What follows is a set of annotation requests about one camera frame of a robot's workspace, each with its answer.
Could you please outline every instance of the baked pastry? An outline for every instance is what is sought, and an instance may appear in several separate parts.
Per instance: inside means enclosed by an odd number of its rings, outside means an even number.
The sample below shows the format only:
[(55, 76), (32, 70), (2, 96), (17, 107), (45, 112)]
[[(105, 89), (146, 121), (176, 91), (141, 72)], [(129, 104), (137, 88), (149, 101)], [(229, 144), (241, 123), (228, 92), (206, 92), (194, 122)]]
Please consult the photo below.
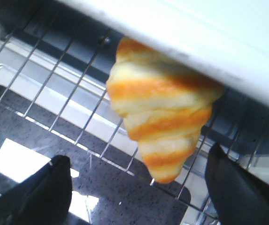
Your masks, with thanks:
[(123, 38), (107, 81), (112, 108), (151, 176), (173, 181), (194, 152), (212, 103), (223, 93), (217, 82), (145, 45)]

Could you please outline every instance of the croissant tip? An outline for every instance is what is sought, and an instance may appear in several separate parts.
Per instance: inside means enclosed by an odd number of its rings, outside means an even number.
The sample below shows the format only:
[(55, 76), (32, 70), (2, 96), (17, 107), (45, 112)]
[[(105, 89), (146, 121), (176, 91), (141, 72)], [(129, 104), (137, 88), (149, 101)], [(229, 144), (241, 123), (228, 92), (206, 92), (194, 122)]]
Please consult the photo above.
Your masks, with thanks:
[(172, 181), (175, 180), (177, 176), (173, 176), (173, 177), (166, 177), (166, 178), (161, 178), (161, 179), (155, 179), (155, 181), (157, 183), (161, 183), (161, 184), (169, 184), (171, 183)]

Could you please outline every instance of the dark speckled countertop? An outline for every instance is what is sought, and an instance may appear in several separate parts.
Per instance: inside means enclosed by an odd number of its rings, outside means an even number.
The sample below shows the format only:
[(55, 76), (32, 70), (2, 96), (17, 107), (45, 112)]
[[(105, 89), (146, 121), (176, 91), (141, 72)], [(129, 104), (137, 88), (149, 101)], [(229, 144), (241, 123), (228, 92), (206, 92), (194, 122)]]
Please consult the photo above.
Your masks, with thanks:
[[(5, 99), (6, 103), (14, 99), (15, 102), (19, 102), (20, 108), (27, 101), (13, 92), (9, 92)], [(52, 117), (51, 113), (39, 107), (35, 107), (32, 113), (39, 114), (45, 120)], [(82, 141), (86, 146), (99, 148), (104, 145), (92, 135), (86, 134), (84, 137), (86, 138)], [(72, 168), (79, 171), (79, 176), (73, 178), (74, 191), (98, 198), (97, 205), (90, 212), (93, 225), (178, 225), (181, 222), (186, 206), (162, 190), (150, 186), (145, 181), (148, 179), (146, 168), (136, 159), (132, 171), (142, 177), (145, 176), (145, 179), (131, 176), (91, 156), (87, 151), (0, 106), (0, 147), (6, 138), (49, 158), (57, 154), (70, 157)], [(119, 157), (120, 161), (129, 160), (124, 153), (113, 147), (108, 156)], [(165, 188), (169, 188), (172, 192), (177, 191), (179, 186), (171, 184)], [(189, 193), (184, 192), (183, 198), (189, 200)], [(83, 223), (82, 219), (71, 213), (66, 220), (66, 224)]]

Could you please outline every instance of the croissant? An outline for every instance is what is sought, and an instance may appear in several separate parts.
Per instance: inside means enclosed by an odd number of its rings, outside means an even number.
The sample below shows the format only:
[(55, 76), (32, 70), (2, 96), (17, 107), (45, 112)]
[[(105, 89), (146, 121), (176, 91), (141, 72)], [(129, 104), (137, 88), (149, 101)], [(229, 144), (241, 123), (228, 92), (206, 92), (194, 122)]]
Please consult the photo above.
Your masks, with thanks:
[(143, 44), (123, 38), (107, 81), (111, 107), (151, 176), (170, 183), (194, 152), (223, 87)]

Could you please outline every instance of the metal wire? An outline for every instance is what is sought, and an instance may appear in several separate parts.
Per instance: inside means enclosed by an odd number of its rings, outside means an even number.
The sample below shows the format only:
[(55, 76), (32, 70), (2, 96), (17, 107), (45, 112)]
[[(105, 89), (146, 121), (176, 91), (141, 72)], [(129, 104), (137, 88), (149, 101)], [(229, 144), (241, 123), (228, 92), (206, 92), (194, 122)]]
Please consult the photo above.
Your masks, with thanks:
[(69, 48), (71, 47), (71, 45), (75, 41), (76, 37), (78, 36), (78, 34), (79, 34), (80, 30), (82, 29), (83, 25), (85, 24), (85, 22), (86, 22), (86, 19), (84, 19), (82, 21), (82, 23), (78, 27), (77, 31), (75, 32), (74, 36), (72, 37), (72, 39), (69, 41), (68, 45), (63, 50), (61, 56), (57, 60), (56, 64), (53, 66), (52, 70), (50, 71), (49, 75), (47, 76), (47, 78), (45, 79), (45, 81), (43, 82), (43, 84), (40, 86), (38, 92), (34, 96), (33, 100), (31, 101), (30, 105), (28, 106), (28, 108), (27, 108), (26, 112), (24, 113), (23, 117), (26, 117), (27, 116), (28, 112), (30, 111), (30, 109), (34, 105), (35, 101), (37, 100), (37, 98), (41, 94), (42, 90), (45, 88), (46, 84), (49, 82), (50, 78), (52, 77), (52, 74), (54, 73), (54, 71), (56, 70), (56, 68), (58, 67), (58, 65), (61, 63), (64, 55), (67, 53), (67, 51), (69, 50)]
[(123, 119), (120, 119), (119, 123), (116, 125), (114, 132), (110, 136), (110, 139), (107, 142), (107, 145), (105, 146), (104, 150), (102, 151), (101, 155), (99, 156), (100, 158), (102, 158), (104, 156), (105, 152), (107, 151), (108, 147), (110, 146), (110, 144), (112, 142), (112, 139), (114, 138), (115, 134), (117, 133), (118, 129), (120, 128), (120, 125), (122, 124), (122, 122), (123, 122)]
[(19, 67), (18, 71), (15, 73), (15, 75), (13, 76), (13, 78), (11, 79), (10, 83), (8, 84), (8, 86), (6, 87), (6, 89), (4, 90), (4, 92), (2, 93), (2, 95), (0, 96), (0, 102), (2, 101), (2, 99), (4, 98), (4, 96), (6, 95), (7, 91), (11, 88), (12, 84), (14, 83), (14, 81), (16, 80), (16, 78), (19, 76), (19, 74), (21, 73), (21, 71), (23, 70), (23, 68), (25, 67), (25, 65), (27, 64), (27, 62), (29, 61), (30, 57), (33, 55), (34, 51), (37, 49), (37, 46), (39, 45), (39, 43), (42, 41), (42, 39), (46, 36), (46, 34), (49, 32), (49, 29), (51, 28), (52, 24), (54, 23), (55, 19), (57, 18), (57, 16), (59, 15), (60, 11), (62, 9), (62, 5), (60, 4), (57, 12), (55, 13), (55, 15), (53, 16), (53, 18), (51, 19), (51, 21), (49, 22), (49, 24), (47, 25), (47, 29), (45, 30), (45, 32), (42, 34), (42, 36), (40, 36), (40, 38), (36, 41), (35, 45), (32, 47), (31, 51), (28, 53), (27, 57), (25, 58), (25, 60), (23, 61), (22, 65)]
[(137, 152), (138, 152), (138, 147), (135, 149), (134, 153), (132, 154), (132, 156), (131, 156), (131, 160), (130, 160), (130, 162), (128, 163), (128, 166), (127, 166), (127, 168), (126, 168), (126, 171), (129, 170), (129, 168), (130, 168), (130, 166), (131, 166), (131, 164), (132, 164), (132, 162), (133, 162), (133, 160), (134, 160), (134, 157), (135, 157), (135, 155), (136, 155)]
[(219, 111), (220, 111), (220, 109), (221, 109), (221, 106), (223, 105), (223, 102), (224, 102), (225, 99), (226, 99), (226, 95), (228, 94), (228, 92), (229, 92), (229, 90), (226, 90), (226, 93), (223, 95), (223, 97), (222, 97), (223, 99), (221, 99), (221, 102), (220, 102), (220, 104), (219, 104), (219, 106), (218, 106), (218, 108), (217, 108), (217, 111), (215, 112), (215, 114), (214, 114), (214, 116), (213, 116), (213, 118), (212, 118), (212, 120), (211, 120), (211, 122), (210, 122), (210, 124), (209, 124), (209, 126), (208, 126), (208, 129), (207, 129), (207, 131), (206, 131), (206, 133), (205, 133), (205, 135), (204, 135), (204, 137), (203, 137), (203, 139), (202, 139), (202, 141), (201, 141), (201, 144), (200, 144), (200, 146), (199, 146), (199, 148), (198, 148), (198, 150), (197, 150), (197, 154), (196, 154), (196, 156), (195, 156), (194, 159), (193, 159), (192, 165), (191, 165), (190, 169), (188, 170), (187, 175), (185, 176), (185, 179), (184, 179), (184, 181), (183, 181), (183, 183), (182, 183), (181, 189), (180, 189), (180, 191), (179, 191), (179, 193), (178, 193), (178, 196), (176, 197), (177, 200), (179, 200), (179, 198), (180, 198), (180, 196), (181, 196), (181, 194), (182, 194), (182, 191), (183, 191), (184, 188), (185, 188), (185, 182), (187, 181), (187, 179), (188, 179), (188, 177), (189, 177), (189, 174), (190, 174), (191, 171), (192, 171), (192, 168), (193, 168), (193, 166), (194, 166), (194, 164), (195, 164), (195, 162), (196, 162), (196, 160), (197, 160), (198, 155), (200, 154), (200, 151), (201, 151), (201, 149), (202, 149), (202, 146), (204, 145), (205, 140), (207, 139), (207, 136), (208, 136), (208, 134), (209, 134), (209, 131), (211, 130), (213, 124), (215, 123), (216, 118), (218, 117)]
[[(158, 189), (158, 190), (161, 190), (162, 192), (168, 194), (169, 196), (172, 196), (174, 198), (176, 198), (176, 196), (174, 194), (172, 194), (171, 192), (161, 188), (160, 186), (158, 185), (155, 185), (153, 186), (154, 188)], [(196, 210), (196, 211), (200, 211), (201, 209), (199, 209), (198, 207), (196, 207), (195, 205), (191, 204), (190, 202), (186, 202), (186, 201), (183, 201), (181, 199), (179, 199), (179, 202), (182, 203), (183, 205), (187, 206), (187, 207), (191, 207), (192, 209)], [(209, 218), (212, 218), (212, 219), (216, 219), (215, 217), (213, 217), (212, 215), (204, 212), (204, 214), (209, 217)]]
[(265, 136), (265, 135), (267, 134), (267, 132), (268, 132), (268, 129), (267, 129), (268, 124), (269, 124), (269, 118), (265, 121), (265, 124), (264, 124), (263, 127), (262, 127), (261, 134), (260, 134), (260, 138), (259, 138), (259, 140), (258, 140), (258, 142), (257, 142), (257, 144), (256, 144), (256, 147), (255, 147), (255, 149), (254, 149), (254, 151), (253, 151), (253, 153), (252, 153), (252, 155), (251, 155), (251, 157), (250, 157), (248, 163), (247, 163), (247, 166), (246, 166), (246, 170), (247, 170), (247, 171), (250, 169), (251, 163), (252, 163), (252, 161), (253, 161), (253, 159), (254, 159), (254, 157), (255, 157), (257, 151), (258, 151), (258, 148), (259, 148), (261, 142), (263, 141), (264, 136)]
[(150, 186), (153, 186), (153, 185), (154, 185), (154, 183), (155, 183), (155, 179), (154, 179), (154, 178), (152, 178), (152, 180), (151, 180), (151, 182), (150, 182)]
[(107, 90), (104, 90), (104, 91), (103, 91), (103, 93), (102, 93), (102, 95), (100, 96), (100, 98), (99, 98), (99, 100), (98, 100), (96, 106), (94, 107), (94, 109), (93, 109), (92, 113), (90, 114), (88, 120), (87, 120), (86, 123), (84, 124), (84, 126), (83, 126), (83, 128), (82, 128), (80, 134), (78, 135), (77, 139), (75, 140), (74, 144), (77, 144), (77, 143), (79, 142), (79, 140), (80, 140), (80, 138), (82, 137), (82, 135), (83, 135), (85, 129), (87, 128), (89, 122), (92, 120), (92, 117), (93, 117), (94, 114), (96, 113), (96, 111), (97, 111), (99, 105), (101, 104), (101, 102), (102, 102), (104, 96), (106, 95), (106, 92), (107, 92)]
[[(243, 100), (243, 105), (246, 105), (247, 100), (248, 100), (248, 98), (245, 97), (244, 100)], [(244, 110), (244, 107), (243, 107), (243, 112), (242, 112), (242, 113), (243, 113), (243, 116), (242, 116), (243, 119), (242, 119), (241, 123), (240, 123), (239, 126), (238, 126), (238, 129), (237, 129), (237, 131), (236, 131), (236, 133), (235, 133), (235, 135), (234, 135), (234, 137), (233, 137), (233, 139), (232, 139), (232, 142), (231, 142), (231, 144), (230, 144), (230, 147), (229, 147), (228, 150), (227, 150), (227, 156), (230, 155), (230, 153), (231, 153), (231, 151), (232, 151), (232, 148), (233, 148), (233, 146), (234, 146), (234, 143), (237, 142), (237, 140), (238, 140), (238, 138), (239, 138), (239, 135), (240, 135), (240, 133), (241, 133), (241, 130), (243, 129), (243, 125), (244, 125), (245, 120), (246, 120), (246, 116), (247, 116), (248, 108), (249, 108), (249, 105), (247, 105), (247, 109), (246, 109), (246, 110)]]
[(61, 116), (63, 110), (64, 110), (65, 107), (68, 105), (68, 103), (69, 103), (69, 101), (71, 100), (71, 98), (73, 97), (73, 95), (74, 95), (76, 89), (78, 88), (80, 82), (82, 81), (83, 77), (86, 75), (87, 70), (89, 69), (89, 67), (91, 66), (92, 62), (95, 60), (95, 58), (97, 57), (97, 55), (98, 55), (99, 51), (102, 49), (103, 45), (105, 44), (105, 40), (106, 40), (106, 38), (109, 36), (110, 32), (111, 32), (111, 29), (108, 29), (108, 31), (107, 31), (106, 34), (104, 35), (104, 37), (103, 37), (101, 43), (99, 44), (98, 48), (97, 48), (96, 51), (94, 52), (94, 54), (93, 54), (93, 56), (91, 57), (90, 61), (88, 62), (88, 64), (87, 64), (85, 70), (83, 71), (82, 75), (79, 77), (79, 79), (78, 79), (76, 85), (74, 86), (72, 92), (69, 94), (68, 99), (65, 101), (63, 107), (60, 109), (60, 111), (59, 111), (59, 113), (57, 114), (55, 120), (53, 121), (52, 125), (50, 126), (49, 131), (51, 131), (51, 130), (53, 129), (53, 127), (55, 126), (57, 120), (58, 120), (59, 117)]
[[(27, 8), (27, 10), (25, 10), (25, 12), (23, 13), (23, 16), (27, 15), (29, 13), (29, 11), (32, 8), (32, 4), (30, 4), (29, 8)], [(24, 29), (25, 27), (27, 27), (27, 25), (30, 23), (30, 21), (28, 21), (24, 27), (22, 29)], [(0, 46), (0, 53), (2, 52), (2, 50), (5, 48), (6, 44), (8, 43), (8, 41), (11, 39), (11, 37), (13, 36), (13, 34), (16, 32), (16, 30), (18, 29), (18, 24), (11, 30), (11, 32), (9, 34), (6, 35), (5, 41), (3, 42), (3, 44)]]

